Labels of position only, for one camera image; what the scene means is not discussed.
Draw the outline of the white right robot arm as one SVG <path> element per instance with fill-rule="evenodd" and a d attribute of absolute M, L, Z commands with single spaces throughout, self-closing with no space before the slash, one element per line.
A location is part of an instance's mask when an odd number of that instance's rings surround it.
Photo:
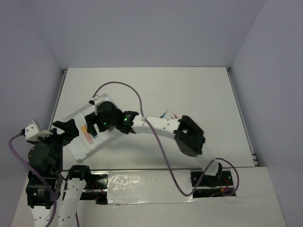
<path fill-rule="evenodd" d="M 174 140 L 181 153 L 189 157 L 201 157 L 205 180 L 217 185 L 223 178 L 222 165 L 213 160 L 214 156 L 205 148 L 204 131 L 187 115 L 180 119 L 164 119 L 141 116 L 135 111 L 122 112 L 112 102 L 105 101 L 95 107 L 95 111 L 85 116 L 87 132 L 95 137 L 110 128 L 124 134 L 153 134 Z"/>

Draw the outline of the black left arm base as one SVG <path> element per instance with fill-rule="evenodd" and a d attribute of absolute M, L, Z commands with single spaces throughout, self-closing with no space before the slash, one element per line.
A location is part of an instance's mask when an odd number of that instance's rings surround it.
<path fill-rule="evenodd" d="M 63 198 L 65 197 L 68 188 L 71 187 L 71 179 L 79 178 L 86 182 L 82 189 L 80 201 L 94 201 L 98 205 L 107 205 L 107 181 L 108 174 L 93 174 L 89 166 L 73 165 L 66 177 Z"/>

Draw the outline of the yellow pink highlighter pen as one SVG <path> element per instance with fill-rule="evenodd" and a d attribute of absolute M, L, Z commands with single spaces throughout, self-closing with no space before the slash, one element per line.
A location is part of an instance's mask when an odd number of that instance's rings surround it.
<path fill-rule="evenodd" d="M 85 125 L 81 126 L 81 131 L 82 131 L 82 133 L 83 133 L 85 139 L 87 140 L 87 142 L 88 142 L 90 145 L 92 145 L 92 144 L 94 143 L 94 141 L 93 141 L 91 135 L 87 132 L 87 128 L 86 128 Z"/>

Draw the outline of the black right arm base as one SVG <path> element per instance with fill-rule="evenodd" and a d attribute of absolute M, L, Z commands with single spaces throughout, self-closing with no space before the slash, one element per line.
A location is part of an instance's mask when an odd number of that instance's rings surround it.
<path fill-rule="evenodd" d="M 193 198 L 211 198 L 236 196 L 236 184 L 232 179 L 230 170 L 223 170 L 219 163 L 218 172 L 215 176 L 209 175 L 208 171 L 194 190 Z"/>

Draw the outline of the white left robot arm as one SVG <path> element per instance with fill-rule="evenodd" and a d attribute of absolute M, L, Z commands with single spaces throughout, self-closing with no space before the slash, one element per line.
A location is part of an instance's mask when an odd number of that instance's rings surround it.
<path fill-rule="evenodd" d="M 73 119 L 55 121 L 47 131 L 32 122 L 24 129 L 26 141 L 34 146 L 28 153 L 27 204 L 36 227 L 72 227 L 83 189 L 92 185 L 89 166 L 74 165 L 66 177 L 63 171 L 63 148 L 79 136 Z"/>

